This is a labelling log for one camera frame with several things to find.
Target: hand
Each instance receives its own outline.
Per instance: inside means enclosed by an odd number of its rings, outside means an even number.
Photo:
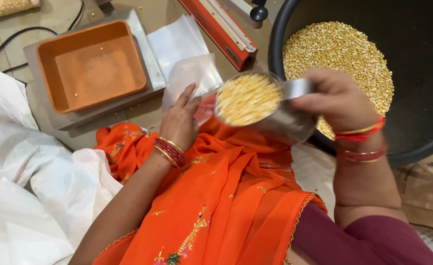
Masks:
[[[312,68],[301,78],[314,82],[318,93],[292,100],[294,108],[321,114],[334,132],[367,128],[378,121],[378,115],[367,96],[348,74],[324,68]]]
[[[190,149],[199,136],[199,126],[193,115],[199,108],[202,97],[188,102],[195,87],[195,83],[188,86],[161,121],[160,136],[172,141],[184,151]]]

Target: stainless steel cup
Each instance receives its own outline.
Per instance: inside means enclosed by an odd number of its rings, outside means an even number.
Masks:
[[[242,75],[260,74],[269,76],[275,83],[279,85],[284,93],[285,100],[282,101],[280,106],[265,118],[244,127],[250,127],[257,130],[259,133],[267,138],[276,138],[281,142],[291,145],[305,142],[313,134],[316,129],[318,115],[312,115],[305,111],[295,110],[290,105],[290,100],[314,93],[314,85],[308,79],[293,79],[283,82],[275,75],[267,73],[244,72],[236,75],[235,79]],[[218,116],[218,96],[215,100],[215,117],[224,122]]]

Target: woman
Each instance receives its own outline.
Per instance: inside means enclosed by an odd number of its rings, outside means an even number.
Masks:
[[[293,100],[294,108],[324,115],[335,132],[373,132],[363,129],[378,116],[350,76],[311,69],[304,78],[320,92]],[[192,115],[200,99],[188,102],[194,88],[166,112],[159,134],[130,123],[97,131],[97,148],[126,185],[70,264],[433,264],[401,210],[381,131],[336,141],[340,154],[381,157],[339,155],[334,223],[321,199],[296,184],[290,146],[214,118],[199,132]],[[155,151],[160,137],[186,151],[184,168]]]

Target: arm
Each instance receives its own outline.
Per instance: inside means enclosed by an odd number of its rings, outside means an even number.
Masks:
[[[201,98],[187,103],[195,88],[188,86],[176,105],[162,118],[160,135],[188,150],[198,137],[193,114]],[[126,185],[97,216],[85,234],[70,265],[90,265],[114,241],[138,229],[149,211],[154,193],[172,169],[172,163],[154,151]]]
[[[303,77],[311,79],[319,93],[294,99],[295,108],[322,114],[335,132],[359,130],[377,122],[375,109],[349,75],[314,68]],[[366,142],[339,140],[336,144],[346,150],[365,153],[380,149],[383,141],[382,133],[378,132]],[[341,227],[369,215],[386,215],[407,222],[386,157],[372,163],[339,158],[333,187],[334,215]]]

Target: maroon blouse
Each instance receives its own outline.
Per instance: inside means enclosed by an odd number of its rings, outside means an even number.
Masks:
[[[366,216],[345,229],[309,203],[295,230],[292,245],[319,265],[433,265],[433,253],[401,220]]]

